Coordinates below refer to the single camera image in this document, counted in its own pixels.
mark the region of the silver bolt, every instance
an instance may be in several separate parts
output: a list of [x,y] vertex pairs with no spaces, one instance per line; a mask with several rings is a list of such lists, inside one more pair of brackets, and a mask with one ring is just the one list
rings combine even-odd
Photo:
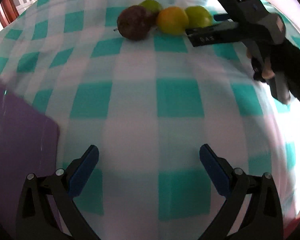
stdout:
[[268,172],[266,172],[266,173],[264,174],[264,176],[265,176],[267,179],[271,179],[271,178],[272,178],[272,175],[271,175],[270,173],[268,173]]
[[34,174],[33,174],[33,173],[28,174],[28,176],[27,176],[27,179],[28,179],[28,180],[31,180],[31,179],[33,179],[33,178],[34,178]]
[[64,169],[58,169],[58,170],[56,170],[56,175],[57,176],[61,176],[61,175],[63,175],[65,173],[65,170]]
[[243,174],[243,170],[241,170],[240,168],[235,168],[234,169],[234,173],[237,175],[242,175]]

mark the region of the person's arm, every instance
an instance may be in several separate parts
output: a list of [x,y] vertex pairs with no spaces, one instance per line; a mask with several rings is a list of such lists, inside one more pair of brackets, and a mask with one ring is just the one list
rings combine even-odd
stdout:
[[284,73],[290,92],[300,101],[300,49],[285,39],[283,44],[272,46],[270,62],[274,73]]

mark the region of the blue gripper pad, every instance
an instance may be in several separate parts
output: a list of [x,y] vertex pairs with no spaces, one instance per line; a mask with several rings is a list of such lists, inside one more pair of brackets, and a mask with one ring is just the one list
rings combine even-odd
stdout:
[[230,178],[218,162],[216,154],[205,144],[201,146],[199,156],[219,195],[228,198],[231,194]]
[[78,163],[78,167],[68,180],[69,197],[74,198],[81,194],[98,161],[99,150],[96,146],[91,145],[80,159],[74,160],[69,165],[70,167],[73,163]]

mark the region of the dark red fruit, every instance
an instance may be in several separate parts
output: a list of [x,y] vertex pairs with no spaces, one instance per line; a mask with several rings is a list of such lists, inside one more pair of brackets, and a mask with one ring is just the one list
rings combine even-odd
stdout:
[[133,5],[119,15],[118,31],[129,40],[143,40],[154,25],[154,18],[156,18],[154,14],[143,6]]

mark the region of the teal and white tablecloth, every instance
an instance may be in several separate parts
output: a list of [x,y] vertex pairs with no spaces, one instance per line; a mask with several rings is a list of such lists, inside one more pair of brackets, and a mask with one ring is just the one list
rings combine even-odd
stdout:
[[[142,1],[38,0],[0,32],[0,78],[60,126],[57,167],[100,150],[78,208],[105,240],[196,240],[224,202],[199,161],[208,143],[246,173],[271,172],[288,223],[300,210],[300,103],[252,80],[241,43],[122,38],[119,13]],[[224,12],[216,0],[157,1]]]

